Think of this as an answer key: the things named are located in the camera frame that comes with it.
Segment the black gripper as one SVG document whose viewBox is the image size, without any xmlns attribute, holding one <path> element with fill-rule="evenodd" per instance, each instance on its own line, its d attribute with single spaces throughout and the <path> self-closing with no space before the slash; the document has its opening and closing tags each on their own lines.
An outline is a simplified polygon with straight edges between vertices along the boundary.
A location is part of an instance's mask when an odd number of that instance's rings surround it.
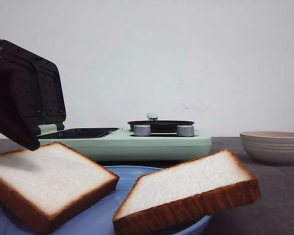
<svg viewBox="0 0 294 235">
<path fill-rule="evenodd" d="M 14 71 L 8 61 L 11 48 L 11 42 L 0 39 L 0 133 L 34 151 L 40 144 L 23 120 L 12 95 Z"/>
</svg>

